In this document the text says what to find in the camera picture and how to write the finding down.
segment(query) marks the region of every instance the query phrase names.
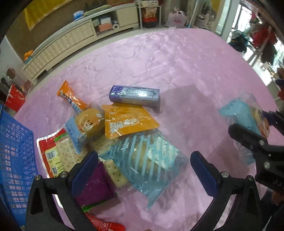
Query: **pink bedspread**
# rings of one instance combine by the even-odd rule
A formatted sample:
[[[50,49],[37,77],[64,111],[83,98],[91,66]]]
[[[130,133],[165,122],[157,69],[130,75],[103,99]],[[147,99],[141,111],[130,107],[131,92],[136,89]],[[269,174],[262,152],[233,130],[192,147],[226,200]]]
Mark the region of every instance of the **pink bedspread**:
[[[108,94],[114,84],[161,89],[160,114],[149,109],[160,123],[159,129],[188,157],[199,150],[218,170],[233,177],[254,176],[255,165],[241,162],[218,109],[244,92],[254,94],[263,110],[277,109],[259,76],[221,38],[200,29],[163,30],[97,49],[34,92],[15,118],[34,132],[35,144],[74,113],[68,102],[56,95],[64,80],[87,103],[110,104]],[[270,144],[283,141],[272,128]],[[39,173],[44,176],[35,150]],[[92,212],[125,225],[129,231],[189,230],[211,200],[188,165],[148,211],[144,195],[130,191],[120,193],[116,203],[103,204]]]

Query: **qr code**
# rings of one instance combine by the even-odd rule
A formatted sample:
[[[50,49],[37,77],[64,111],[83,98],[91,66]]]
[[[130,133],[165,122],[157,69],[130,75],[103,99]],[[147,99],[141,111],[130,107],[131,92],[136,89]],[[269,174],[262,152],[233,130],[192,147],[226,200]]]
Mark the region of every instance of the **qr code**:
[[[47,152],[47,153],[46,153],[46,157],[47,157],[48,160],[54,158],[54,157],[55,157],[55,152],[54,152],[54,150],[51,151],[51,152]]]
[[[53,174],[57,174],[57,169],[56,168],[52,168]]]

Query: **orange snack package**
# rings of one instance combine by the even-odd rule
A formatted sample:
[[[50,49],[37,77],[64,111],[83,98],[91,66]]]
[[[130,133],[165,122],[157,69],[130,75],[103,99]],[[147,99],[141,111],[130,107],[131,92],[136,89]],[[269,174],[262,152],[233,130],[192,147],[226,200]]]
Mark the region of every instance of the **orange snack package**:
[[[159,127],[142,106],[114,103],[102,107],[105,111],[105,134],[109,139]]]
[[[73,90],[71,89],[69,83],[66,80],[64,81],[61,88],[57,92],[57,95],[62,97],[63,99],[68,100],[72,108],[75,110],[76,114],[79,114],[83,110],[87,109],[86,107],[88,105],[75,96]]]

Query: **purple package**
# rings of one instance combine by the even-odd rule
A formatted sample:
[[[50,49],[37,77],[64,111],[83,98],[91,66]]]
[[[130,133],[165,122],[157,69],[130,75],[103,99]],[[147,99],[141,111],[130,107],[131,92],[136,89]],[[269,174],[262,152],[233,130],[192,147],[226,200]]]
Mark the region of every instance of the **purple package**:
[[[114,85],[109,93],[109,99],[114,103],[159,107],[160,90],[144,87]]]
[[[75,197],[80,206],[96,204],[115,197],[114,185],[102,162],[94,169],[82,193]]]

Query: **blue plastic basket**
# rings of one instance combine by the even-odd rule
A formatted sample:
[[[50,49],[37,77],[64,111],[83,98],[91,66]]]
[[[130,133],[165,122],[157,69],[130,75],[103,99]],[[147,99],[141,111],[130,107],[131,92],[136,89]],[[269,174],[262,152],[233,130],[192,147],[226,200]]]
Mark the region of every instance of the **blue plastic basket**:
[[[20,226],[25,225],[28,196],[37,175],[34,134],[0,105],[0,197]]]

